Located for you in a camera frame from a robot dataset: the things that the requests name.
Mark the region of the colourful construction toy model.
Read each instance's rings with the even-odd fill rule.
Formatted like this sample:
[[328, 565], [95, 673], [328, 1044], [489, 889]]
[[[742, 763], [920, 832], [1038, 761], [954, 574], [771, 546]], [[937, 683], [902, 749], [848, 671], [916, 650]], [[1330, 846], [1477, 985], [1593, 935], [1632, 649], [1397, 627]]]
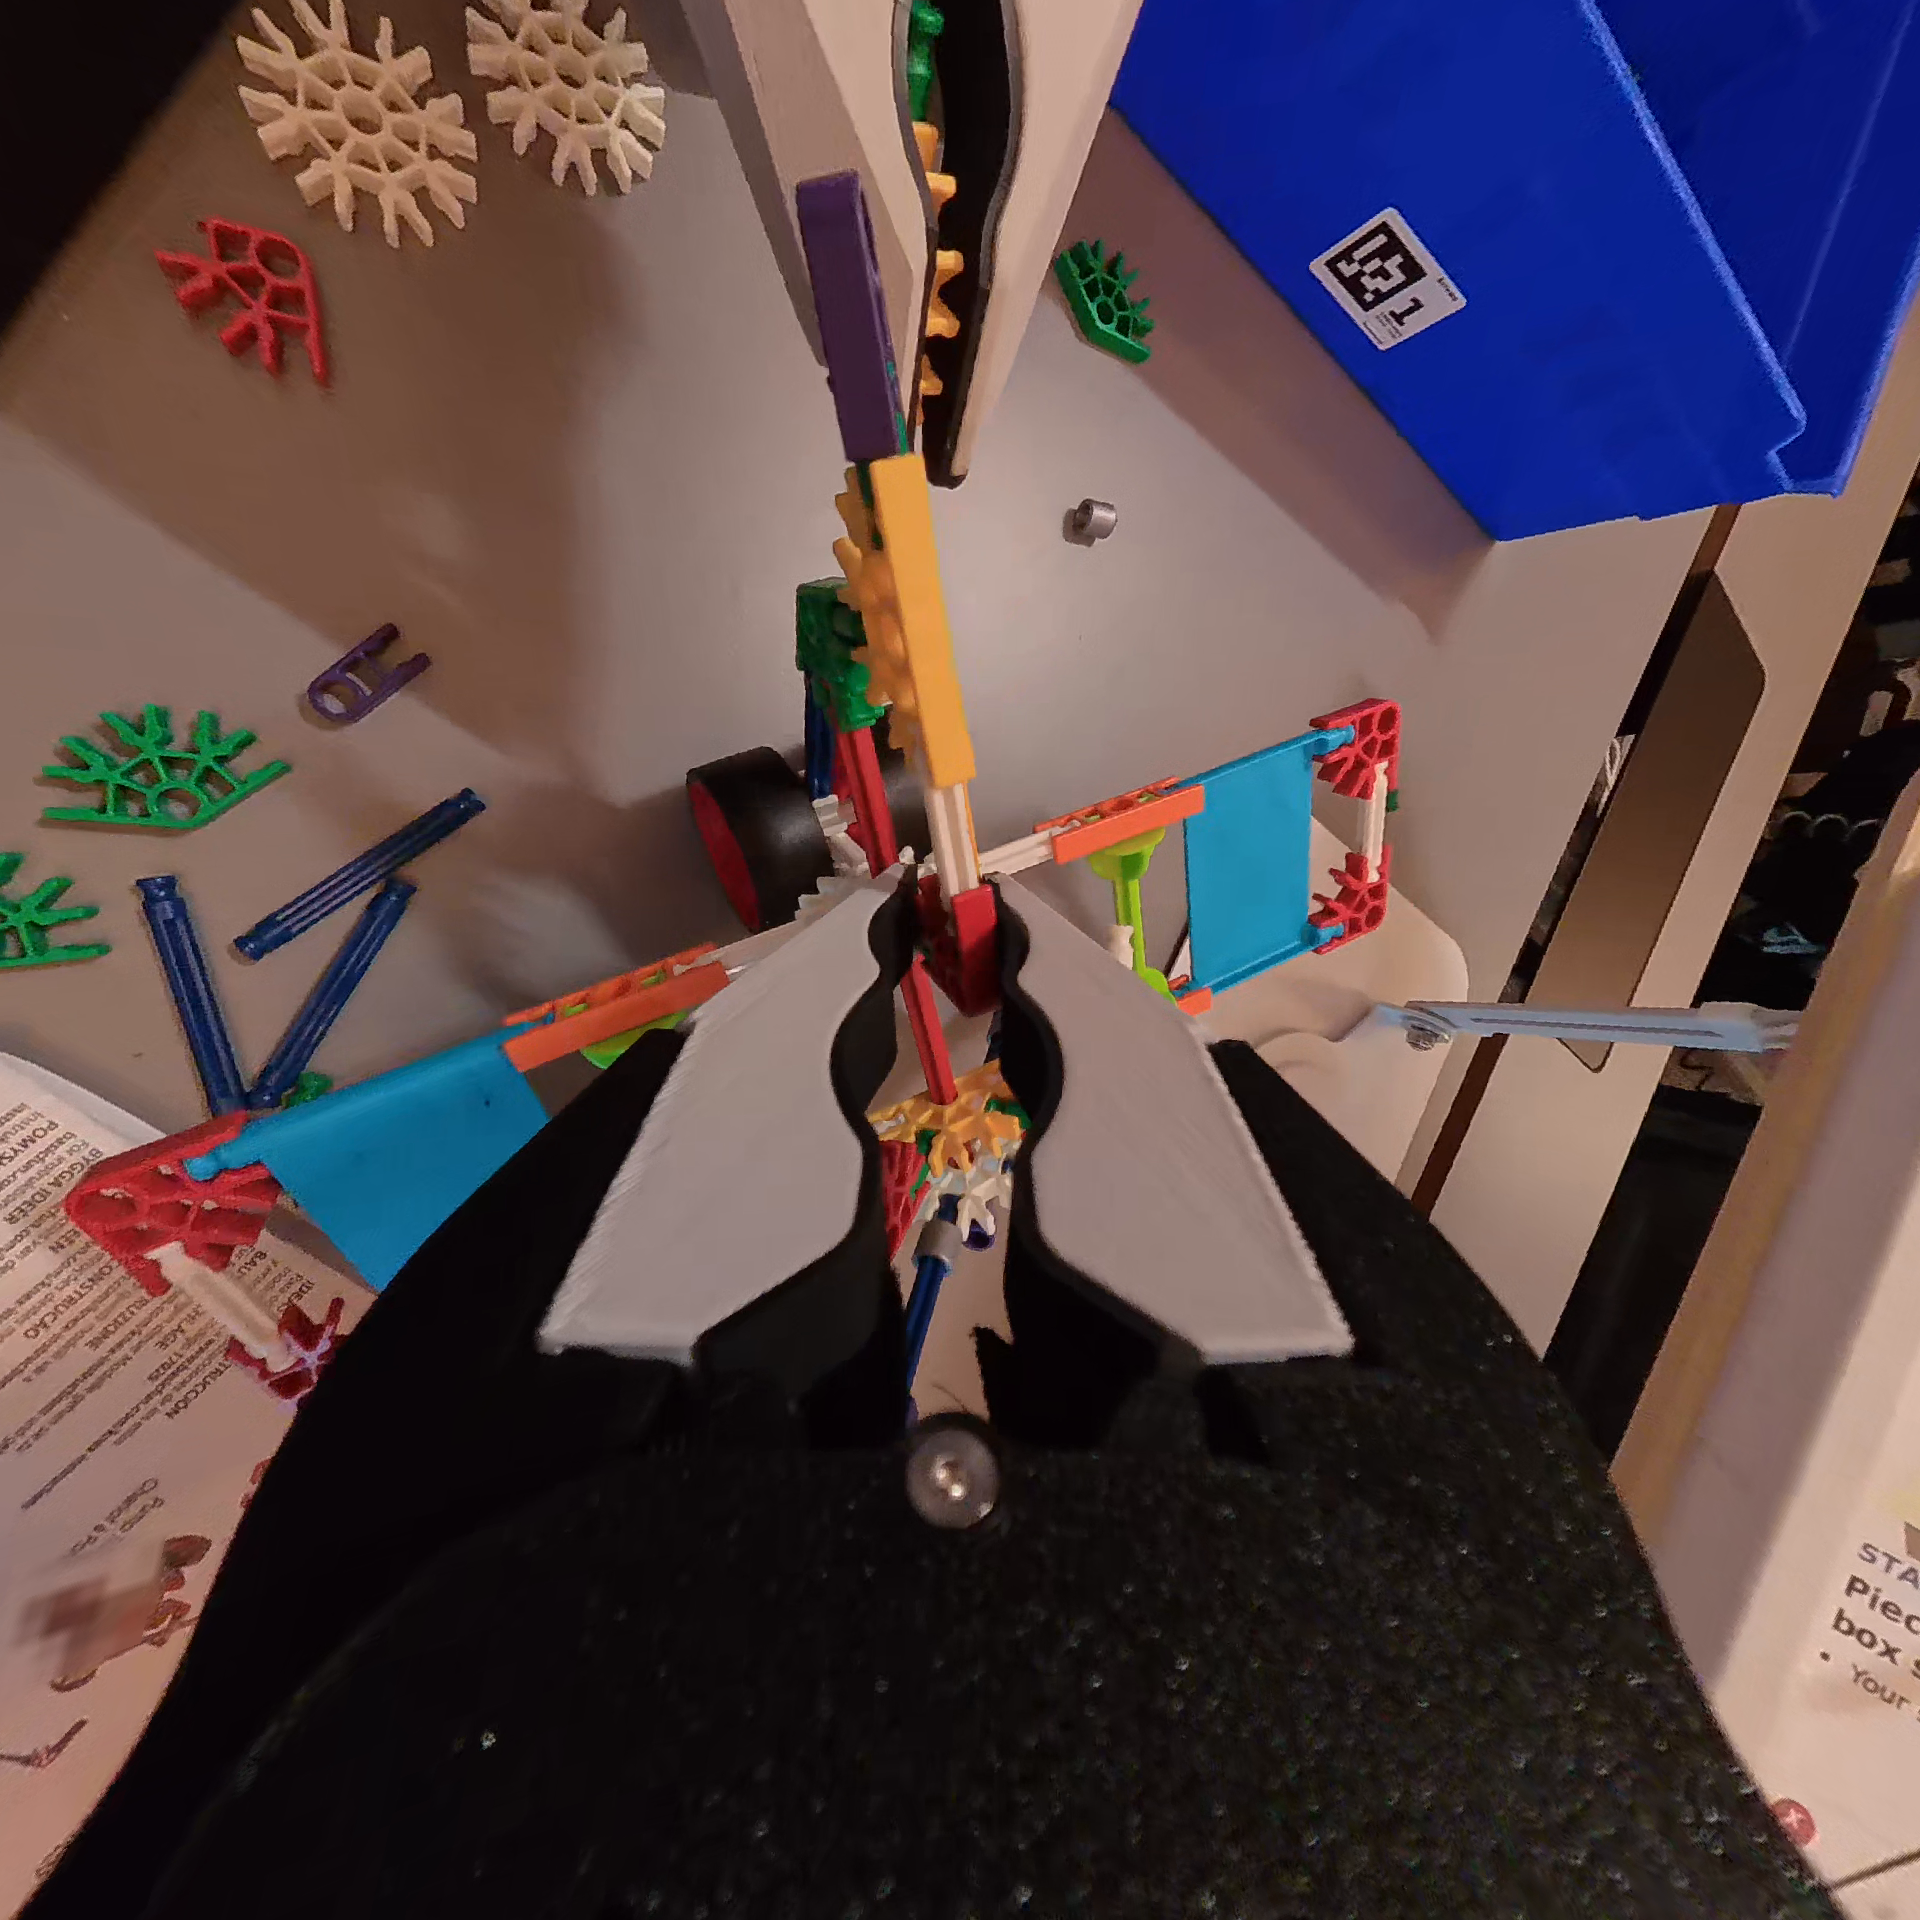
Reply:
[[146, 1292], [200, 1305], [227, 1334], [227, 1355], [280, 1400], [308, 1392], [334, 1355], [342, 1309], [270, 1311], [229, 1275], [277, 1204], [308, 1212], [364, 1283], [397, 1282], [458, 1204], [535, 1139], [546, 1112], [529, 1075], [539, 1067], [613, 1036], [661, 1036], [679, 1052], [688, 1022], [722, 989], [876, 876], [903, 880], [910, 948], [893, 997], [899, 1055], [865, 1106], [874, 1195], [857, 1204], [842, 1247], [674, 1365], [809, 1392], [902, 1309], [893, 1247], [924, 1218], [888, 1391], [903, 1400], [949, 1250], [994, 1206], [1007, 1206], [1012, 1240], [1118, 1330], [1148, 1337], [1149, 1353], [1190, 1355], [1098, 1286], [1069, 1282], [1019, 1231], [1030, 1122], [999, 1070], [998, 889], [1030, 889], [1187, 1016], [1306, 951], [1374, 933], [1388, 912], [1400, 706], [1381, 699], [1198, 780], [1077, 808], [1002, 846], [975, 844], [975, 761], [924, 463], [908, 446], [885, 355], [859, 178], [802, 181], [797, 230], [848, 456], [836, 497], [844, 576], [807, 586], [797, 623], [807, 741], [829, 749], [833, 777], [797, 780], [779, 753], [732, 753], [688, 780], [707, 842], [732, 850], [730, 876], [751, 893], [739, 912], [755, 935], [527, 1005], [486, 1036], [314, 1104], [208, 1115], [95, 1160], [62, 1201], [66, 1218]]

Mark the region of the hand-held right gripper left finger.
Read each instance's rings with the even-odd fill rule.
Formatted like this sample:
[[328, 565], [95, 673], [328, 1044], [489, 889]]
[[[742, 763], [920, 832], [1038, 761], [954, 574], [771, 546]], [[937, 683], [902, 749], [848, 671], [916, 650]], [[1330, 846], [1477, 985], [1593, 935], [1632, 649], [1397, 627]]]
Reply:
[[848, 1240], [874, 1195], [865, 1106], [899, 1055], [902, 884], [857, 881], [688, 1022], [546, 1309], [542, 1348], [688, 1363]]

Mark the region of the red fan connector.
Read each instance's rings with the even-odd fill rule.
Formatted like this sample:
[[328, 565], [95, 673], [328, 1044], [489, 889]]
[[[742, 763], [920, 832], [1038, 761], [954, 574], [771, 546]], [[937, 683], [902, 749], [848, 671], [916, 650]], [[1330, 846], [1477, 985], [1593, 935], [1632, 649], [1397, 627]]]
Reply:
[[331, 382], [325, 302], [308, 256], [270, 227], [207, 217], [200, 252], [156, 249], [174, 299], [190, 313], [216, 313], [218, 342], [252, 355], [269, 374], [300, 350], [317, 385]]

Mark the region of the small green fan connector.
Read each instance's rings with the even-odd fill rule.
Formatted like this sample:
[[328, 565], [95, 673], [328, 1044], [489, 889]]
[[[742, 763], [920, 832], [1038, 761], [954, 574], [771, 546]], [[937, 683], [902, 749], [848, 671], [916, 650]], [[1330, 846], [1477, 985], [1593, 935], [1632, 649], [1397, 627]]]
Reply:
[[1157, 321], [1149, 299], [1135, 299], [1136, 267], [1125, 266], [1122, 249], [1106, 252], [1100, 241], [1069, 244], [1052, 257], [1052, 276], [1084, 342], [1127, 364], [1149, 357]]

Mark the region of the large green fan connector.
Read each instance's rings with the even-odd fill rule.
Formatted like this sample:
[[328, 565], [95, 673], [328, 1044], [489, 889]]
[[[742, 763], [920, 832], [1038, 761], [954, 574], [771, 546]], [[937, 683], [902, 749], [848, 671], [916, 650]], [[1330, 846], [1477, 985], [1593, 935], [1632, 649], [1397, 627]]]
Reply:
[[177, 728], [174, 710], [101, 710], [93, 732], [67, 732], [60, 753], [40, 765], [49, 784], [88, 787], [93, 801], [42, 808], [42, 823], [190, 832], [256, 797], [291, 763], [269, 758], [252, 770], [236, 761], [256, 749], [256, 732], [227, 728], [216, 710], [196, 710]]
[[47, 968], [60, 962], [90, 962], [107, 955], [107, 941], [66, 941], [62, 926], [90, 922], [101, 906], [67, 900], [73, 876], [40, 876], [17, 890], [22, 850], [4, 850], [4, 968]]

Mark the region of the building ideas booklet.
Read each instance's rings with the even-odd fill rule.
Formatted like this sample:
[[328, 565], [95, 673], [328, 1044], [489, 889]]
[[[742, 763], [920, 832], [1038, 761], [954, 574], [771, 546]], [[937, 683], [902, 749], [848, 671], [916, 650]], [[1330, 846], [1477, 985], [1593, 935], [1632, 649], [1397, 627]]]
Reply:
[[294, 1408], [62, 1212], [156, 1132], [4, 1055], [4, 1916], [168, 1690]]

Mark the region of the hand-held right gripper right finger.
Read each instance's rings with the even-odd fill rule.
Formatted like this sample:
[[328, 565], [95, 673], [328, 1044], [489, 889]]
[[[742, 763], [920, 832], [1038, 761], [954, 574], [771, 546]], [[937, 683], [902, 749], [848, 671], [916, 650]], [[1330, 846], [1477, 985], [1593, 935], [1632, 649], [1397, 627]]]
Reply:
[[1349, 1355], [1203, 1029], [1030, 889], [1002, 881], [998, 912], [1027, 1242], [1200, 1363]]

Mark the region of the white document stand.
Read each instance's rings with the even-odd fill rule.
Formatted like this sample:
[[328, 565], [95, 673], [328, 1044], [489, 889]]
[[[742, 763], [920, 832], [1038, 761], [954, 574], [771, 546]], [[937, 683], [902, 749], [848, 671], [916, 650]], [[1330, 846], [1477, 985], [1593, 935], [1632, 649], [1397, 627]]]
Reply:
[[1916, 781], [1708, 1235], [1614, 1485], [1759, 1812], [1779, 1916], [1848, 1916], [1789, 1791], [1810, 1616], [1872, 1513], [1916, 1522]]

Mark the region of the dark blue plastic rod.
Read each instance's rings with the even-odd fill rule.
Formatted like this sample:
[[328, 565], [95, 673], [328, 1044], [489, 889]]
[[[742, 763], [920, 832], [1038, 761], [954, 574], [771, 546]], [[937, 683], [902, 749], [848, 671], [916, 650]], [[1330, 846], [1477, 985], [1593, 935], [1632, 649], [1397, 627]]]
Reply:
[[313, 990], [302, 997], [295, 1016], [287, 1031], [269, 1052], [260, 1070], [247, 1106], [252, 1112], [283, 1106], [300, 1084], [300, 1075], [313, 1067], [313, 1055], [339, 1022], [350, 997], [357, 990], [364, 974], [372, 973], [380, 948], [388, 941], [391, 929], [402, 922], [416, 884], [406, 876], [388, 876], [369, 900], [356, 926], [350, 929], [342, 948], [334, 953], [328, 968], [317, 974]]
[[270, 951], [287, 948], [294, 937], [313, 933], [334, 912], [339, 912], [350, 900], [357, 900], [380, 889], [387, 880], [399, 876], [425, 850], [442, 844], [451, 832], [464, 828], [474, 815], [486, 811], [486, 801], [474, 787], [462, 787], [451, 797], [426, 808], [397, 832], [374, 842], [369, 850], [357, 850], [334, 871], [321, 876], [314, 884], [302, 889], [283, 906], [275, 906], [247, 933], [235, 935], [229, 951], [247, 955], [248, 962], [269, 955]]
[[244, 1070], [229, 1044], [227, 1019], [212, 985], [212, 968], [190, 902], [180, 893], [177, 876], [135, 880], [146, 933], [156, 948], [194, 1072], [202, 1086], [207, 1112], [240, 1112], [248, 1100]]

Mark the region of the blue plastic bin with tag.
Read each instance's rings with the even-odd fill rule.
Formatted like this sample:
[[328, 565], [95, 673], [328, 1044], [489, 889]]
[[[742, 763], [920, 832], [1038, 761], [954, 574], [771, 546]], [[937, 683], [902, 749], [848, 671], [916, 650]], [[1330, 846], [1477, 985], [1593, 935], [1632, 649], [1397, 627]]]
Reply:
[[1486, 535], [1848, 486], [1916, 2], [1144, 2], [1114, 106]]

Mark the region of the white snowflake connector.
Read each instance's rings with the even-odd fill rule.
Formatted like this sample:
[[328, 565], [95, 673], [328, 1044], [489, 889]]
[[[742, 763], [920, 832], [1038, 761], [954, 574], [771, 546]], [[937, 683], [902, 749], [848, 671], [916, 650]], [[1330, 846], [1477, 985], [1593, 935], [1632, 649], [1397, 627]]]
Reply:
[[265, 156], [342, 230], [377, 217], [387, 246], [429, 249], [476, 203], [476, 137], [432, 57], [364, 2], [265, 2], [235, 37], [236, 88]]
[[576, 178], [585, 196], [609, 178], [629, 192], [665, 144], [665, 88], [649, 77], [625, 12], [590, 21], [585, 2], [479, 2], [464, 10], [468, 69], [486, 83], [493, 127], [514, 156], [551, 144], [551, 182]]

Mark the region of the black dotted rubber mat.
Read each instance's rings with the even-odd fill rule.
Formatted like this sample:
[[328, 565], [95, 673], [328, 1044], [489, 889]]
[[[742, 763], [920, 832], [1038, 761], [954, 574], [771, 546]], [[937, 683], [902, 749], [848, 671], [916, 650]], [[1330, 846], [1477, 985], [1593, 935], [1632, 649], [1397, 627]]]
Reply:
[[229, 2], [4, 2], [4, 323]]

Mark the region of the small purple clip connector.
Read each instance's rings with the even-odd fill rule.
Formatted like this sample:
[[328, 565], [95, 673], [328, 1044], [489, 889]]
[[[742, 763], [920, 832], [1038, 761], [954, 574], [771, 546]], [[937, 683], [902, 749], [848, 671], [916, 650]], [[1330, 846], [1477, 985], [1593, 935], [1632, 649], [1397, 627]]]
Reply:
[[306, 688], [306, 705], [317, 724], [342, 728], [361, 724], [406, 685], [429, 671], [429, 653], [397, 656], [399, 627], [383, 623], [350, 650], [334, 656]]

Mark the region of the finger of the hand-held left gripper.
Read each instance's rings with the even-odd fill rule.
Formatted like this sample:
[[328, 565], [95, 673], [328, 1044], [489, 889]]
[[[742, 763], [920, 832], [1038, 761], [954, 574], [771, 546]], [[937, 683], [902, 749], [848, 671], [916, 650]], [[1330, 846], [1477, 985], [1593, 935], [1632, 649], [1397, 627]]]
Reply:
[[893, 2], [730, 2], [730, 129], [802, 317], [814, 313], [797, 182], [853, 170], [890, 317], [920, 317], [931, 199], [908, 127]]
[[959, 484], [1052, 267], [1136, 2], [940, 10], [935, 100], [958, 181], [940, 246], [964, 252], [948, 279], [959, 334], [931, 342], [945, 391], [924, 403], [920, 446], [929, 481]]

